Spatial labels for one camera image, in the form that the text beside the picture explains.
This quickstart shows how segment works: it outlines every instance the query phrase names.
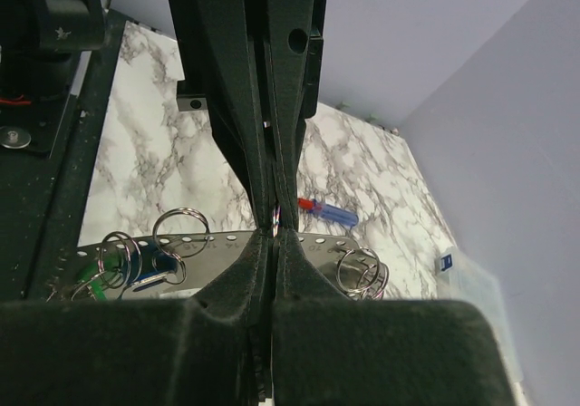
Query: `bolt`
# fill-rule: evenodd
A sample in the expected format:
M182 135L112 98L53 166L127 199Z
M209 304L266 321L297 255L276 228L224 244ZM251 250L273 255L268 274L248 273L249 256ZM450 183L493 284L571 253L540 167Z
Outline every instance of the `bolt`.
M10 143L17 143L18 142L18 131L10 130L6 133L8 136L8 141Z

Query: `white wall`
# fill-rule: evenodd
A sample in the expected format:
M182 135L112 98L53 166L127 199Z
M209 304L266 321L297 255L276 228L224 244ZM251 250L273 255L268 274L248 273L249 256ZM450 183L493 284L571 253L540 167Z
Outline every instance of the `white wall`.
M401 134L502 282L529 397L580 404L580 0L530 0Z
M321 99L398 126L526 0L328 0ZM112 7L173 33L167 0Z

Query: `marble surface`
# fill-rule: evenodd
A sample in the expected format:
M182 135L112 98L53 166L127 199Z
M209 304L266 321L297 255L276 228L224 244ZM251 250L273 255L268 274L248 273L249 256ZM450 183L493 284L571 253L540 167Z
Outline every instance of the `marble surface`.
M254 229L247 195L203 111L179 113L175 41L127 23L79 245L112 230L149 235L171 208L202 211L213 231ZM433 264L454 240L406 142L319 104L298 172L299 195L356 211L349 231L301 215L300 230L350 235L391 269L387 298L434 298ZM175 218L163 232L200 232Z

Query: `screwdriver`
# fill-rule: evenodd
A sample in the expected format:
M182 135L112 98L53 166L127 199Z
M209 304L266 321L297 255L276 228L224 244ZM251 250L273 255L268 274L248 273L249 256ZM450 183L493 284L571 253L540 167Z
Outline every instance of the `screwdriver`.
M305 209L310 214L340 223L345 227L355 227L359 223L359 217L351 211L346 211L332 205L319 202L316 199L308 200L298 198L298 207Z

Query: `key ring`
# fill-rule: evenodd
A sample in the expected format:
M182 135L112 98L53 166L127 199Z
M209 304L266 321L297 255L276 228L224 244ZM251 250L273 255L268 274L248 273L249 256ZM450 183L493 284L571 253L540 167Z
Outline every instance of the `key ring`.
M182 260L181 256L179 256L177 254L177 252L175 251L171 251L169 252L167 249L165 249L163 247L163 243L160 240L160 236L159 236L159 230L160 230L160 226L161 224L167 220L168 218L172 218L174 216L191 216L193 218L196 218L197 220L199 220L203 226L206 229L206 236L209 234L209 223L208 220L206 219L206 217L201 214L199 211L197 211L196 209L193 208L174 208L171 209L170 211L163 213L161 216L159 216L159 218L155 221L155 224L153 225L153 231L151 232L151 236L153 238L153 241L155 242L155 246L157 246L157 248L163 252L165 255L167 256L171 256L172 258L177 259L178 261Z
M381 270L381 269L384 270L384 275L382 277L382 281L381 281L381 284L379 285L379 288L377 288L377 290L374 292L374 294L372 296L368 297L371 300L379 300L382 297L382 293L384 292L385 288L387 287L387 284L389 284L389 276L391 275L391 271L389 270L389 266L387 266L386 264L379 261L377 266L378 266L379 270ZM364 278L367 276L367 274L371 271L371 269L373 267L374 267L374 265L367 267L367 269L362 273L361 279L359 279L359 282L356 286L361 286ZM361 294L361 300L366 299L370 291L371 291L371 288L364 290Z
M341 268L343 266L344 260L348 256L354 255L357 252L362 252L363 254L365 254L367 256L370 256L370 257L376 259L376 261L377 261L377 269L376 269L376 272L375 272L374 276L372 277L371 282L368 285L360 286L361 281L359 280L359 284L357 284L357 288L347 288L346 286L344 286L343 281L341 280ZM338 286L341 287L341 289L345 293L364 293L366 290L368 290L369 288L371 288L377 282L377 280L379 279L379 273L380 273L379 272L380 271L380 268L378 267L378 264L379 263L380 263L379 256L376 254L376 252L374 252L369 247L361 247L359 249L349 249L349 250L347 250L344 253L344 255L341 257L341 259L338 261L338 263L336 265L336 283L338 284Z
M168 218L172 218L174 216L191 216L193 218L196 218L197 220L199 220L205 227L206 229L206 238L205 238L205 244L204 246L195 254L189 255L188 257L192 257L196 254L198 254L201 250L203 250L206 245L208 244L209 238L208 238L208 234L209 234L209 223L208 220L206 219L206 217L201 214L199 211L197 211L196 209L193 208L174 208L171 209L170 211L162 214L161 216L159 216L159 218L156 220L155 224L153 225L153 231L151 232L151 236L153 238L153 241L155 242L155 245L157 246L157 248L163 252L165 255L172 257L173 259L175 259L178 262L178 265L181 267L181 271L183 272L183 277L181 278L180 281L178 282L170 282L167 277L164 279L166 283L170 284L170 285L181 285L185 282L185 280L188 277L188 270L186 268L186 264L183 261L183 258L181 257L180 254L178 254L175 250L173 251L168 251L164 246L163 243L160 240L159 237L159 230L160 230L160 226L161 224L167 220ZM155 268L157 270L157 258L153 257L153 268Z
M104 253L106 251L105 246L107 243L109 243L111 241L111 238L114 238L114 237L117 238L119 240L119 244L123 246L123 249L125 251L125 258L124 259L125 259L125 262L127 263L127 273L126 273L126 275L122 275L122 276L124 276L123 280L118 285L113 285L112 283L109 282L108 279L105 279L105 277L104 277L104 274L106 273L105 266L104 266ZM139 266L138 266L138 270L137 270L137 275L135 275L135 277L139 277L141 274L141 269L143 268L143 256L142 256L141 251L139 249L139 245L133 239L133 237L131 237L130 235L125 234L124 232L121 232L121 231L113 231L102 240L101 245L99 246L99 257L97 259L97 267L99 268L99 274L101 275L100 278L101 278L102 282L112 290L121 288L122 286L126 285L131 278L131 264L132 264L132 262L131 262L131 249L129 248L129 245L127 244L127 240L129 240L131 242L131 244L133 245L133 249L135 250L135 252L137 252L137 255L139 257L139 259L138 259ZM122 260L121 260L119 265L117 267L115 267L116 273L122 272L122 268L123 268L123 264L122 264Z

